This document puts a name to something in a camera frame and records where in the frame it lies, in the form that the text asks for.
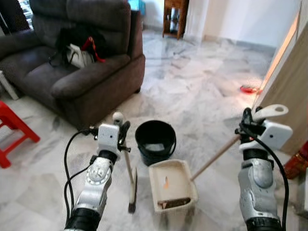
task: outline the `marble floor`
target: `marble floor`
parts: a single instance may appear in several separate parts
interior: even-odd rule
[[[113,182],[99,231],[244,231],[239,208],[237,175],[242,161],[238,145],[227,151],[196,179],[199,201],[194,210],[167,216],[154,213],[147,167],[142,163],[134,133],[142,122],[159,119],[176,131],[178,145],[172,158],[186,160],[194,173],[232,135],[245,107],[255,95],[239,92],[244,84],[259,86],[271,62],[272,51],[211,41],[194,45],[161,38],[161,33],[143,34],[146,69],[139,94],[117,110],[131,122],[127,143],[131,162],[138,168],[137,210],[127,212],[129,180],[124,158],[116,163]],[[6,94],[6,102],[40,137],[39,143],[23,142],[8,155],[12,166],[0,169],[0,230],[60,231],[65,207],[63,155],[76,129],[43,105],[24,96],[17,101]],[[111,116],[104,120],[111,122]],[[1,141],[8,138],[3,135]],[[72,143],[68,165],[71,173],[84,168],[96,151],[96,141],[79,136]],[[282,161],[287,156],[280,154]],[[275,169],[279,214],[282,213],[283,184]],[[84,175],[73,180],[75,197]],[[307,221],[295,215],[296,182],[290,181],[289,231],[307,230]]]

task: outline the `sofa armrest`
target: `sofa armrest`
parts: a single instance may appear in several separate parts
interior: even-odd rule
[[[4,57],[41,45],[42,42],[33,30],[24,30],[0,37],[0,60]]]
[[[142,26],[140,11],[131,11],[130,15],[130,36],[128,44],[128,55],[135,59],[142,55]]]
[[[127,65],[129,61],[130,57],[122,54],[107,58],[104,63],[90,64],[55,82],[51,94],[56,99],[78,97]]]

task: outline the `black bucket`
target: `black bucket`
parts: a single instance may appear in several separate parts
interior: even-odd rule
[[[135,138],[142,161],[147,166],[169,159],[177,145],[172,126],[159,120],[141,124],[136,130]]]

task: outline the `chair leg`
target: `chair leg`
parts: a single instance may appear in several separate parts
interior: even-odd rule
[[[28,138],[27,135],[24,135],[22,138],[16,140],[14,143],[12,143],[9,147],[7,147],[3,153],[4,154],[8,154],[9,152],[11,152],[14,148],[16,148],[19,144],[21,144],[22,142],[24,142],[26,139]]]
[[[138,94],[141,91],[141,88],[138,88],[135,93]]]
[[[7,168],[11,166],[11,162],[6,158],[6,155],[3,151],[0,151],[0,167]]]
[[[18,127],[14,123],[12,123],[7,117],[1,116],[0,119],[3,123],[3,125],[8,126],[9,129],[11,129],[11,130],[18,129]]]
[[[18,116],[12,116],[11,120],[26,136],[28,136],[35,143],[40,140],[40,137],[31,128],[29,128],[28,125],[25,124],[24,121],[22,121]]]

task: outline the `red object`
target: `red object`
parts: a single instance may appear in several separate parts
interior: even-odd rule
[[[241,86],[240,87],[241,92],[244,92],[246,94],[253,94],[259,91],[259,88],[254,88],[254,87],[250,87],[250,86]]]
[[[6,155],[10,151],[16,148],[27,138],[30,138],[34,142],[38,142],[40,138],[2,101],[0,101],[0,120],[2,121],[0,128],[6,125],[11,130],[18,129],[24,133],[20,139],[14,141],[10,146],[6,147],[5,150],[0,149],[0,166],[2,168],[7,168],[11,166],[11,163],[6,158]]]
[[[95,43],[94,43],[94,39],[92,37],[88,37],[87,41],[85,42],[85,44],[83,44],[83,46],[81,47],[81,50],[82,51],[85,51],[87,49],[88,46],[92,45],[93,47],[93,50],[95,52],[95,58],[97,61],[101,62],[101,63],[104,63],[106,60],[105,59],[101,59],[97,52],[96,52],[96,46],[95,46]]]
[[[284,165],[284,171],[288,179],[294,179],[308,167],[308,141],[298,153]]]

